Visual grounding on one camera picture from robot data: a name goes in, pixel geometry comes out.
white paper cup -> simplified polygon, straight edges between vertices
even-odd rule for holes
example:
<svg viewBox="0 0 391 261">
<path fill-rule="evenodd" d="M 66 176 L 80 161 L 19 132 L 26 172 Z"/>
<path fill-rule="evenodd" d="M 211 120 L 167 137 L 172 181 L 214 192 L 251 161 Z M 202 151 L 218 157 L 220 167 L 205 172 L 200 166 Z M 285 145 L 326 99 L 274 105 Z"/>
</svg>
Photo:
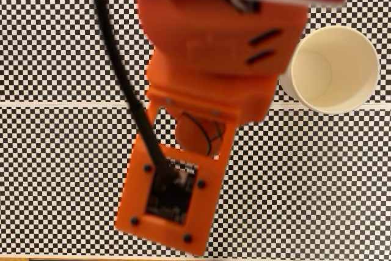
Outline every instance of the white paper cup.
<svg viewBox="0 0 391 261">
<path fill-rule="evenodd" d="M 325 114 L 342 114 L 363 105 L 379 81 L 379 57 L 360 32 L 328 26 L 304 38 L 280 85 L 290 97 Z"/>
</svg>

cup rim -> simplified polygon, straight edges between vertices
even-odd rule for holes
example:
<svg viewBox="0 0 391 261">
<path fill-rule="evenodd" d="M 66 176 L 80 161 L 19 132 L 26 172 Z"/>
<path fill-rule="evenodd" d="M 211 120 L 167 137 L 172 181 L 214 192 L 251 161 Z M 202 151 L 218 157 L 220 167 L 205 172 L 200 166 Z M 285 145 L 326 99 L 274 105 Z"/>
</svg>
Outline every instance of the cup rim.
<svg viewBox="0 0 391 261">
<path fill-rule="evenodd" d="M 291 64 L 293 65 L 296 58 L 297 58 L 297 55 L 298 55 L 298 52 L 300 52 L 300 49 L 303 47 L 304 43 L 310 38 L 310 37 L 313 37 L 315 34 L 319 33 L 319 32 L 322 32 L 322 31 L 325 31 L 327 29 L 342 29 L 342 30 L 348 30 L 348 31 L 351 31 L 355 34 L 357 34 L 358 36 L 362 37 L 365 39 L 365 41 L 372 47 L 372 50 L 375 52 L 375 55 L 377 56 L 376 58 L 376 65 L 377 65 L 377 79 L 376 79 L 376 82 L 374 83 L 373 85 L 373 88 L 372 88 L 372 91 L 371 91 L 371 94 L 367 97 L 367 99 L 362 102 L 361 104 L 359 105 L 355 105 L 351 108 L 348 108 L 348 109 L 345 109 L 345 110 L 341 110 L 341 111 L 325 111 L 323 109 L 319 109 L 317 107 L 314 107 L 313 105 L 311 105 L 310 103 L 308 103 L 304 97 L 300 94 L 300 92 L 298 91 L 298 88 L 296 87 L 295 83 L 294 83 L 294 79 L 293 79 L 293 66 L 289 67 L 289 75 L 291 76 L 291 80 L 292 80 L 292 86 L 293 86 L 293 89 L 294 91 L 296 92 L 296 95 L 298 96 L 298 99 L 299 101 L 304 104 L 304 106 L 306 106 L 307 108 L 309 109 L 312 109 L 316 112 L 319 112 L 319 113 L 323 113 L 323 114 L 330 114 L 330 115 L 338 115 L 338 114 L 344 114 L 344 113 L 347 113 L 347 112 L 350 112 L 350 111 L 353 111 L 357 108 L 359 108 L 360 106 L 362 106 L 364 103 L 366 103 L 373 95 L 373 93 L 375 92 L 376 90 L 376 87 L 378 86 L 378 83 L 379 83 L 379 80 L 380 80 L 380 69 L 381 69 L 381 65 L 380 65 L 380 60 L 379 60 L 379 54 L 375 48 L 375 46 L 372 44 L 372 42 L 363 34 L 361 33 L 360 31 L 356 30 L 356 29 L 353 29 L 353 28 L 350 28 L 350 27 L 347 27 L 347 26 L 340 26 L 340 25 L 332 25 L 332 26 L 325 26 L 323 28 L 320 28 L 320 29 L 317 29 L 315 32 L 312 32 L 310 33 L 309 35 L 305 36 L 300 42 L 299 42 L 299 45 L 296 47 L 294 53 L 293 53 L 293 58 L 291 60 Z"/>
</svg>

black screw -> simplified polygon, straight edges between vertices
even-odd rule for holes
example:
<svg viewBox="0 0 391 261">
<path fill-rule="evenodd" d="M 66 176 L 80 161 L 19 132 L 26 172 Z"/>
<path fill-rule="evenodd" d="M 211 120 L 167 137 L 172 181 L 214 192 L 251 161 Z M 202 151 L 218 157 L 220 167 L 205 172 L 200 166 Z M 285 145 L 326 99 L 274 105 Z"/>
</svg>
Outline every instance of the black screw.
<svg viewBox="0 0 391 261">
<path fill-rule="evenodd" d="M 186 234 L 186 235 L 183 236 L 183 241 L 184 241 L 185 243 L 190 243 L 191 240 L 192 240 L 191 235 Z"/>
<path fill-rule="evenodd" d="M 152 166 L 150 166 L 149 164 L 144 165 L 144 171 L 145 172 L 151 172 L 152 171 Z"/>
<path fill-rule="evenodd" d="M 197 186 L 200 188 L 200 189 L 204 189 L 204 187 L 206 186 L 206 183 L 204 180 L 199 180 L 198 183 L 197 183 Z"/>
<path fill-rule="evenodd" d="M 138 225 L 140 223 L 139 219 L 137 217 L 132 217 L 130 220 L 130 223 L 134 226 Z"/>
</svg>

checkerboard pattern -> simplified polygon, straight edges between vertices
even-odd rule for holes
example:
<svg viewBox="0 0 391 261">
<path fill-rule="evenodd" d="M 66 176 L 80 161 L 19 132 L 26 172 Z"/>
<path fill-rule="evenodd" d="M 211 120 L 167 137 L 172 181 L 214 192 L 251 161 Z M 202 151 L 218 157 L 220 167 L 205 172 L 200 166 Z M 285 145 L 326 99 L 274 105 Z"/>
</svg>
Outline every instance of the checkerboard pattern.
<svg viewBox="0 0 391 261">
<path fill-rule="evenodd" d="M 391 102 L 390 0 L 348 0 L 342 9 L 309 9 L 303 37 L 324 26 L 358 29 L 375 45 L 381 80 L 370 103 Z M 152 44 L 135 0 L 109 0 L 120 51 L 144 97 Z M 93 0 L 1 0 L 0 101 L 123 101 L 100 38 Z M 276 89 L 277 101 L 292 101 Z"/>
<path fill-rule="evenodd" d="M 0 254 L 185 256 L 114 229 L 136 129 L 125 108 L 0 113 Z M 387 259 L 390 121 L 270 110 L 240 128 L 205 257 Z M 172 122 L 156 119 L 166 144 Z"/>
<path fill-rule="evenodd" d="M 390 0 L 309 9 L 302 38 L 342 24 L 381 60 L 369 103 L 391 102 Z M 109 0 L 138 96 L 152 44 L 135 0 Z M 0 102 L 124 101 L 93 0 L 0 0 Z M 281 109 L 236 134 L 205 257 L 385 260 L 391 255 L 386 110 L 325 116 Z M 158 138 L 176 144 L 163 111 Z M 136 135 L 125 108 L 0 108 L 0 254 L 185 257 L 114 229 Z"/>
</svg>

orange plastic housing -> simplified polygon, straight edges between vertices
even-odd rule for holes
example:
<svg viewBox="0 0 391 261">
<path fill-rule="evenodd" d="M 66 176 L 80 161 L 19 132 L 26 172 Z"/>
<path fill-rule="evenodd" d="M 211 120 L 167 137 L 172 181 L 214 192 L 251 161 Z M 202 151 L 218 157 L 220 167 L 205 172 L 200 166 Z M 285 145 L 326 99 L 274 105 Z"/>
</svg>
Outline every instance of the orange plastic housing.
<svg viewBox="0 0 391 261">
<path fill-rule="evenodd" d="M 150 82 L 148 116 L 151 123 L 160 107 L 178 117 L 187 112 L 225 124 L 219 159 L 162 145 L 164 154 L 198 167 L 197 179 L 184 224 L 145 212 L 153 181 L 142 139 L 133 146 L 120 201 L 116 227 L 166 246 L 202 255 L 232 148 L 235 131 L 266 115 L 278 76 L 283 73 L 307 21 L 307 9 L 263 3 L 260 13 L 243 15 L 226 0 L 138 0 L 142 27 L 155 45 L 147 69 Z M 262 42 L 260 34 L 278 31 Z M 273 50 L 256 62 L 249 57 Z M 136 217 L 137 225 L 131 223 Z M 191 242 L 183 237 L 191 235 Z"/>
</svg>

